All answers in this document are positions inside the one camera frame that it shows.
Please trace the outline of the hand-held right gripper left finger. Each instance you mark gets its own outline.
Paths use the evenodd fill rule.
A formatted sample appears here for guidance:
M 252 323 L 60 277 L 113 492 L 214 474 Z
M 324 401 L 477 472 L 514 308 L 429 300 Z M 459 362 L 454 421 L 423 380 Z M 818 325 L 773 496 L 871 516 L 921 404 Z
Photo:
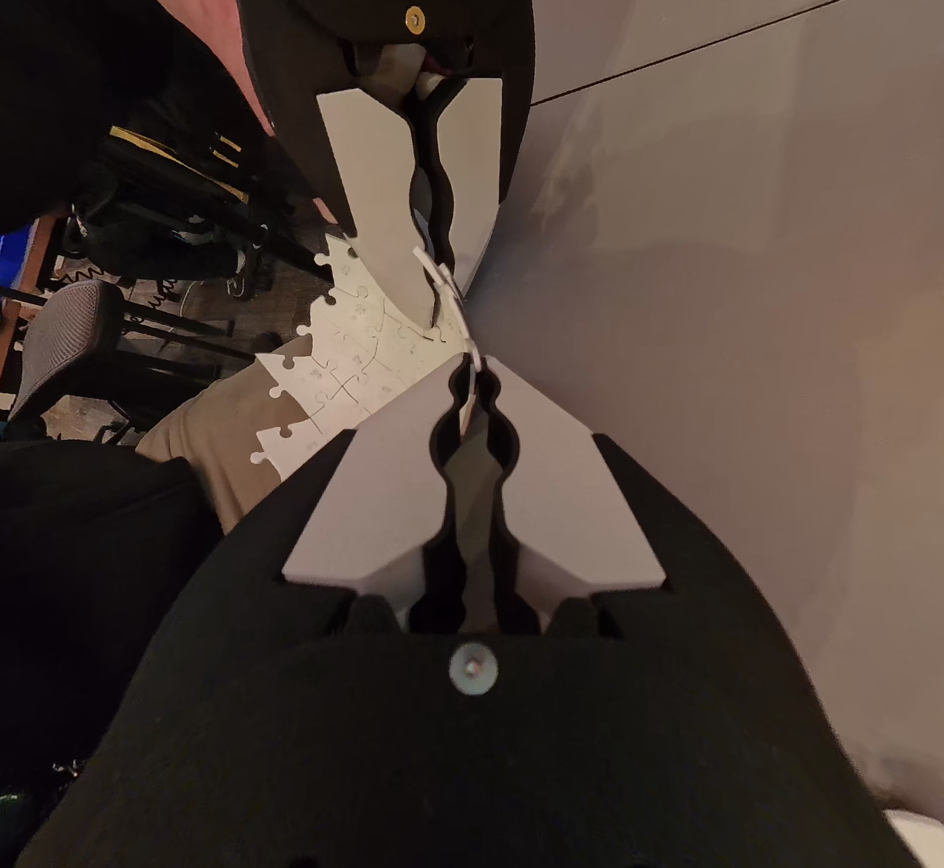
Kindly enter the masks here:
M 448 359 L 358 426 L 286 560 L 287 582 L 382 597 L 420 633 L 466 618 L 466 563 L 444 466 L 461 444 L 473 359 Z

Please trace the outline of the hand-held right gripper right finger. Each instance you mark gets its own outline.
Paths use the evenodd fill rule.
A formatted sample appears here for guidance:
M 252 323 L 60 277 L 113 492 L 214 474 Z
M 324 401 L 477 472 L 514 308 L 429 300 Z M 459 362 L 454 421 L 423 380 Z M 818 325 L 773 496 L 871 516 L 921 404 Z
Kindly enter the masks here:
M 501 470 L 489 534 L 499 630 L 537 635 L 567 600 L 660 589 L 666 572 L 591 429 L 492 356 L 477 381 Z

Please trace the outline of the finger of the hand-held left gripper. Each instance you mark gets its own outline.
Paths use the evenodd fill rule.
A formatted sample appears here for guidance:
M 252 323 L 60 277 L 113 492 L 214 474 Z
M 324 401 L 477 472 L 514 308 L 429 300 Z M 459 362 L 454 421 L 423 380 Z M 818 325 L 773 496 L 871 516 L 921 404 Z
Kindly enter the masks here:
M 418 169 L 410 120 L 360 88 L 316 96 L 348 202 L 345 231 L 366 270 L 402 317 L 430 330 L 437 314 L 434 282 L 414 249 L 445 259 L 431 225 L 415 216 Z
M 500 207 L 502 81 L 447 79 L 430 96 L 431 230 L 459 289 L 469 289 Z

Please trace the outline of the white curved puzzle piece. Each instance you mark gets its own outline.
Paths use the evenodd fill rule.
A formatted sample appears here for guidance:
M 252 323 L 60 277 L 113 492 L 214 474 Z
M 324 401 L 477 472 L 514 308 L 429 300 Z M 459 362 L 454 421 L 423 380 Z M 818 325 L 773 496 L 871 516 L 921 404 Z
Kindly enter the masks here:
M 464 403 L 458 418 L 459 438 L 463 441 L 470 426 L 476 404 L 478 402 L 478 376 L 482 371 L 482 358 L 478 352 L 478 347 L 474 343 L 468 344 L 468 354 L 471 360 L 469 368 L 469 382 L 466 402 Z

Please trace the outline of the partly built puzzle ball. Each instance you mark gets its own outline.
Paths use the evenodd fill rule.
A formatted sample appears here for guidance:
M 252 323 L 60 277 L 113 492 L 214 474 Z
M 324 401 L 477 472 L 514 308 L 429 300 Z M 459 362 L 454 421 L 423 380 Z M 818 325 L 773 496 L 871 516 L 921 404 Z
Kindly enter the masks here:
M 445 264 L 414 250 L 433 291 L 433 323 L 423 329 L 390 301 L 346 239 L 327 234 L 325 240 L 326 252 L 315 261 L 329 267 L 334 285 L 296 330 L 310 343 L 310 354 L 256 356 L 273 382 L 269 396 L 286 394 L 305 412 L 286 435 L 281 427 L 256 434 L 261 449 L 250 461 L 271 465 L 282 481 L 341 431 L 356 428 L 455 355 L 471 355 L 473 370 L 480 367 L 462 289 Z

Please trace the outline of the person's beige trousers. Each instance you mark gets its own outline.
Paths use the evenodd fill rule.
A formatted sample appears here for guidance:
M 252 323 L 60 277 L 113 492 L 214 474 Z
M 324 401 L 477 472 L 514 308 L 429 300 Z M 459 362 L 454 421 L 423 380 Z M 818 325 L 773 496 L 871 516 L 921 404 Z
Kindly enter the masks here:
M 296 431 L 298 439 L 315 432 L 289 394 L 271 395 L 276 385 L 255 361 L 183 403 L 136 447 L 152 461 L 187 461 L 226 534 L 282 481 L 257 434 L 277 429 L 291 445 Z

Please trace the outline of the black sneaker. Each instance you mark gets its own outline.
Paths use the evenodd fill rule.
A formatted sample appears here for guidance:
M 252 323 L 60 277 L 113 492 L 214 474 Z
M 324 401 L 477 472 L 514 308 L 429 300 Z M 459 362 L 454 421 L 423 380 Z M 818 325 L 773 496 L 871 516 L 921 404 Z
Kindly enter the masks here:
M 273 264 L 261 247 L 238 250 L 237 271 L 227 279 L 228 294 L 236 300 L 250 301 L 269 291 L 274 282 Z

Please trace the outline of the bundle of black tripods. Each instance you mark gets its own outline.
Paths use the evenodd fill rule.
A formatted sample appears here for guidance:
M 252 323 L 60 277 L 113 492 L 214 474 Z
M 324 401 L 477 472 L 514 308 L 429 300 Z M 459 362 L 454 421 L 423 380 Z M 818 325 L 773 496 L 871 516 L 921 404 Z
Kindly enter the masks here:
M 114 125 L 82 172 L 66 247 L 106 274 L 160 284 L 227 282 L 237 251 L 256 246 L 331 287 L 295 237 L 290 197 L 252 159 L 219 134 L 195 153 Z

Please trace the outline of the person's black jacket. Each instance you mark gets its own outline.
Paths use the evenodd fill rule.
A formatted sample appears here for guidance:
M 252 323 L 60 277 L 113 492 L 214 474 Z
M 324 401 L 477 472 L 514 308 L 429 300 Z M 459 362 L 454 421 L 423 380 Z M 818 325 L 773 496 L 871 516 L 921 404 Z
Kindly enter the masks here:
M 53 806 L 157 627 L 222 539 L 187 461 L 2 443 L 2 821 Z

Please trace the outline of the wooden shelf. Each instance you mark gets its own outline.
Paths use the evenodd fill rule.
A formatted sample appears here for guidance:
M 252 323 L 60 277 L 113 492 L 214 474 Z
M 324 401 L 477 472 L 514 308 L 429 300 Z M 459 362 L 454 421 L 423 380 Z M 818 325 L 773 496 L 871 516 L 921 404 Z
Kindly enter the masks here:
M 18 323 L 35 314 L 30 303 L 6 297 L 6 291 L 22 292 L 33 297 L 46 296 L 52 288 L 53 273 L 59 257 L 59 240 L 65 225 L 65 214 L 49 214 L 37 219 L 29 228 L 23 264 L 11 282 L 2 286 L 1 372 L 10 362 L 17 341 Z

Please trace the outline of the grey mesh office chair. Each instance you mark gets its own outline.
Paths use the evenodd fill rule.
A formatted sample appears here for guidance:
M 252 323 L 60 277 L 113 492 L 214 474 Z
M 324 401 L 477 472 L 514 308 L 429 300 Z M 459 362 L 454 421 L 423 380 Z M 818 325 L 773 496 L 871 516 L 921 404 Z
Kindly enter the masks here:
M 45 300 L 23 342 L 10 426 L 39 419 L 112 362 L 124 330 L 125 305 L 121 289 L 102 280 L 69 284 Z

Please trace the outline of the blue storage bin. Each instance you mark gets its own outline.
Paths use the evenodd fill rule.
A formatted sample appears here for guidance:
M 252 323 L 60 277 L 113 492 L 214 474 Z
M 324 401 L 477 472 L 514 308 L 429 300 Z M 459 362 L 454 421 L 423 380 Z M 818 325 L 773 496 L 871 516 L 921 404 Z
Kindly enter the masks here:
M 1 286 L 39 295 L 55 220 L 44 216 L 1 236 Z

